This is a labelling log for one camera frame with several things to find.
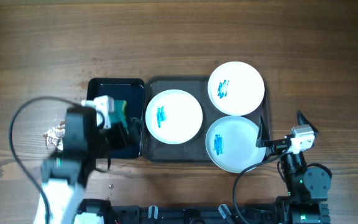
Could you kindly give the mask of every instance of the white plate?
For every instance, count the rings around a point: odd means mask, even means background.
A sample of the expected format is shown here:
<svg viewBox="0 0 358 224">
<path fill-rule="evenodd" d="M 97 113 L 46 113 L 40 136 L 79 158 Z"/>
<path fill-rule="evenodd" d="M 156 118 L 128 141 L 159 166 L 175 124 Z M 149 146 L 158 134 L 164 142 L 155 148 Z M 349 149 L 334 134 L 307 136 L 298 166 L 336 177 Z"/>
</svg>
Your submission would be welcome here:
<svg viewBox="0 0 358 224">
<path fill-rule="evenodd" d="M 265 95 L 259 72 L 244 62 L 228 62 L 215 69 L 208 81 L 213 105 L 225 114 L 242 116 L 255 110 Z"/>
<path fill-rule="evenodd" d="M 157 112 L 162 107 L 165 120 L 160 121 L 158 126 Z M 167 144 L 181 144 L 189 141 L 200 130 L 203 111 L 196 98 L 188 92 L 166 90 L 147 105 L 145 120 L 147 129 L 157 140 Z"/>
<path fill-rule="evenodd" d="M 266 148 L 255 146 L 257 133 L 258 127 L 247 118 L 220 118 L 208 129 L 205 138 L 206 151 L 218 167 L 240 173 L 245 168 L 261 162 L 265 157 Z M 216 135 L 222 137 L 222 151 L 219 154 L 214 146 Z"/>
</svg>

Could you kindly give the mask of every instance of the crumpled paper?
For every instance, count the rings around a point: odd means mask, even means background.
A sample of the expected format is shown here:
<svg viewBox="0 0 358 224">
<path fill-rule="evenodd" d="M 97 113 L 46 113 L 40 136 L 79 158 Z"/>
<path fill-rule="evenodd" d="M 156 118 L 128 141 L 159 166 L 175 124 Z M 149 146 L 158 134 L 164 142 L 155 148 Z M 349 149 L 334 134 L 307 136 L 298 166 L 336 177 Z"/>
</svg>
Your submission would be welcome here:
<svg viewBox="0 0 358 224">
<path fill-rule="evenodd" d="M 47 150 L 63 150 L 62 138 L 65 135 L 65 122 L 62 121 L 57 127 L 50 128 L 42 137 L 45 138 Z"/>
</svg>

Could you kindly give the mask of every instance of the black serving tray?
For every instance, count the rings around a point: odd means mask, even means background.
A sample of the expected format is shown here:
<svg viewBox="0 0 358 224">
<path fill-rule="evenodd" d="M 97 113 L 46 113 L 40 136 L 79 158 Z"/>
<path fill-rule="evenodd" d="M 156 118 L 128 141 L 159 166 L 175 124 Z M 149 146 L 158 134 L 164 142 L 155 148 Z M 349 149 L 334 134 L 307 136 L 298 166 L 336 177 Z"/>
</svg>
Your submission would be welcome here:
<svg viewBox="0 0 358 224">
<path fill-rule="evenodd" d="M 208 79 L 209 76 L 167 76 L 153 77 L 146 83 L 144 111 L 153 97 L 165 90 L 172 89 L 183 90 L 193 95 L 203 110 L 203 124 L 198 134 L 183 144 L 172 145 L 160 142 L 150 134 L 144 125 L 142 152 L 146 159 L 152 162 L 212 162 L 205 148 L 206 133 L 217 119 L 227 115 L 220 112 L 209 99 L 207 91 Z M 263 117 L 266 128 L 270 133 L 266 84 L 262 103 L 256 110 L 243 117 L 258 125 L 260 116 Z"/>
<path fill-rule="evenodd" d="M 88 83 L 87 100 L 108 95 L 115 100 L 126 100 L 126 115 L 128 118 L 137 118 L 140 124 L 136 125 L 139 142 L 142 142 L 144 131 L 144 82 L 140 78 L 93 78 Z M 129 144 L 124 149 L 110 150 L 111 158 L 134 159 L 141 155 L 141 144 Z"/>
</svg>

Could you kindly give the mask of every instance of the blue ink mark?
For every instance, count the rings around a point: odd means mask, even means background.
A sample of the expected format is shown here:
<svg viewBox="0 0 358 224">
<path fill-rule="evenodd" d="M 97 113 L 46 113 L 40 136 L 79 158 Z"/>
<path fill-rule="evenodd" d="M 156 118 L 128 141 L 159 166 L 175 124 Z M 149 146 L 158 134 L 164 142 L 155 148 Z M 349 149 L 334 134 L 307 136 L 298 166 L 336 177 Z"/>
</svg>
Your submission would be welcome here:
<svg viewBox="0 0 358 224">
<path fill-rule="evenodd" d="M 229 85 L 229 81 L 224 80 L 223 83 L 219 83 L 218 88 L 218 96 L 221 99 L 224 96 L 227 96 L 227 86 Z"/>
<path fill-rule="evenodd" d="M 165 117 L 165 112 L 164 112 L 164 106 L 159 107 L 157 109 L 157 122 L 158 122 L 158 127 L 161 128 L 161 122 L 165 121 L 167 118 Z"/>
<path fill-rule="evenodd" d="M 214 151 L 216 151 L 216 155 L 223 153 L 222 137 L 220 134 L 215 134 Z"/>
</svg>

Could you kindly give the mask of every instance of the wood grain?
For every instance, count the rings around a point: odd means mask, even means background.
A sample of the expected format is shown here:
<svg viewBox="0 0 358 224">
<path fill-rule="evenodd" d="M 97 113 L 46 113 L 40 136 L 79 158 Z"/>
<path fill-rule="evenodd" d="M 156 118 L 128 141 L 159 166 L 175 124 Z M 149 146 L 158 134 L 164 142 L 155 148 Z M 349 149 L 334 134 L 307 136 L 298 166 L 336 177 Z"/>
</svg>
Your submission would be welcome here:
<svg viewBox="0 0 358 224">
<path fill-rule="evenodd" d="M 305 156 L 333 171 L 332 223 L 358 223 L 358 2 L 318 0 L 0 6 L 0 223 L 30 223 L 39 199 L 8 150 L 21 103 L 80 100 L 93 77 L 209 75 L 233 60 L 263 76 L 274 138 L 296 124 L 297 109 L 318 127 Z M 36 177 L 48 153 L 42 134 L 65 107 L 42 102 L 18 120 L 14 142 Z M 215 166 L 115 160 L 110 173 L 91 176 L 86 197 L 215 206 L 232 202 L 234 179 Z M 285 194 L 275 164 L 247 174 L 237 193 L 244 203 Z"/>
</svg>

